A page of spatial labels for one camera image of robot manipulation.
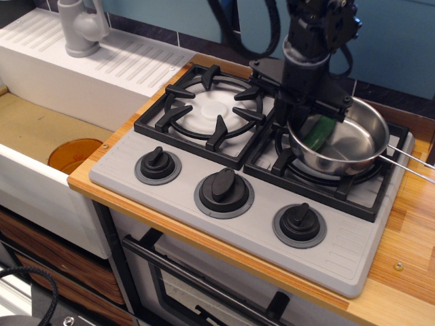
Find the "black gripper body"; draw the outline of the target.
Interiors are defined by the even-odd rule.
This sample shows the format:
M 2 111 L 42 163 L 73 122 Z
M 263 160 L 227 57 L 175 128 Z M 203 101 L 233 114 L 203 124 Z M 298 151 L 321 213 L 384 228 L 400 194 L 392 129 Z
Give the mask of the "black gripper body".
M 352 97 L 331 76 L 331 53 L 314 58 L 290 51 L 283 59 L 254 54 L 249 59 L 251 82 L 294 105 L 310 105 L 316 113 L 343 122 Z

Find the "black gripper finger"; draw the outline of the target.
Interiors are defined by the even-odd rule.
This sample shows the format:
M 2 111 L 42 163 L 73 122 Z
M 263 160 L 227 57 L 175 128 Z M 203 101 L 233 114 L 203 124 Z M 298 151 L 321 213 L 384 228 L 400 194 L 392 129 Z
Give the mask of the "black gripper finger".
M 285 102 L 278 96 L 274 100 L 275 121 L 278 124 L 287 124 L 290 112 L 292 110 L 292 104 Z
M 312 129 L 316 114 L 310 105 L 294 105 L 290 113 L 290 131 L 294 136 L 307 136 Z

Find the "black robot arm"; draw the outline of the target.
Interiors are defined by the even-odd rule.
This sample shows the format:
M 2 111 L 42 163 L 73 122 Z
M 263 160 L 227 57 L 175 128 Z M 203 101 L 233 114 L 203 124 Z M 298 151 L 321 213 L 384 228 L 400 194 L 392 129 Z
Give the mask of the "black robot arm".
M 358 36 L 362 23 L 353 1 L 288 1 L 290 27 L 283 40 L 283 59 L 250 62 L 252 82 L 275 97 L 275 121 L 301 127 L 310 113 L 342 122 L 353 99 L 330 72 L 331 56 L 342 50 L 353 59 L 347 42 Z

